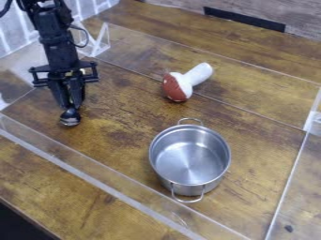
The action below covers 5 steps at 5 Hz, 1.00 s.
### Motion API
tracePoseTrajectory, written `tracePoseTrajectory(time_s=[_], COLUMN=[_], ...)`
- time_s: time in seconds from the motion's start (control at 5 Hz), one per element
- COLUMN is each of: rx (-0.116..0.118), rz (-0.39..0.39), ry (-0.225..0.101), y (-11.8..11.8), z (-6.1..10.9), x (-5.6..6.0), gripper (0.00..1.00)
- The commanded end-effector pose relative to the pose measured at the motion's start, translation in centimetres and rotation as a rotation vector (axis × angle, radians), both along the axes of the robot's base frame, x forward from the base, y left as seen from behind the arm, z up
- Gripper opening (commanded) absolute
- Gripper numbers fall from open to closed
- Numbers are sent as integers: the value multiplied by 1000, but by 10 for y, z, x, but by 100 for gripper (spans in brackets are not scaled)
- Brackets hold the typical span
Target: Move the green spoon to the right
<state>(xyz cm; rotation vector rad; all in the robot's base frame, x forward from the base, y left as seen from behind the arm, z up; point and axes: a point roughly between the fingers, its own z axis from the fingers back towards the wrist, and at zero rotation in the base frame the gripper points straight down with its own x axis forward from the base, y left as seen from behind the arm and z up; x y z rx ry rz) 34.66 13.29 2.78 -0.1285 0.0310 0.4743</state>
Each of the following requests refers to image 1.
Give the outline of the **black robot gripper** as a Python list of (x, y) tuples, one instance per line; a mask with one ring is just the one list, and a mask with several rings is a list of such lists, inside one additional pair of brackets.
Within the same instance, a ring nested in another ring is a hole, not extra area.
[[(97, 63), (82, 61), (78, 57), (78, 52), (75, 46), (70, 42), (63, 42), (59, 45), (43, 45), (46, 50), (46, 56), (49, 63), (41, 67), (31, 67), (30, 73), (33, 75), (34, 81), (33, 84), (35, 87), (49, 86), (54, 98), (63, 109), (67, 109), (70, 106), (70, 95), (73, 99), (73, 104), (77, 109), (81, 108), (85, 101), (85, 83), (95, 83), (100, 80)], [(75, 72), (82, 68), (90, 68), (91, 74), (85, 74), (78, 78), (70, 79), (70, 93), (67, 86), (58, 81), (50, 81), (51, 77), (41, 79), (38, 77), (39, 73), (55, 74), (58, 77), (65, 80), (65, 74), (67, 72)]]

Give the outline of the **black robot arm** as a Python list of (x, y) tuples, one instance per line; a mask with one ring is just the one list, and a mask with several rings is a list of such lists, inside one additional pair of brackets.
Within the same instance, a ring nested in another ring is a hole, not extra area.
[(59, 106), (78, 110), (86, 99), (86, 84), (100, 81), (97, 63), (82, 61), (78, 57), (71, 29), (74, 28), (71, 10), (65, 0), (18, 0), (18, 6), (27, 12), (39, 42), (45, 47), (49, 63), (31, 67), (33, 84), (47, 86)]

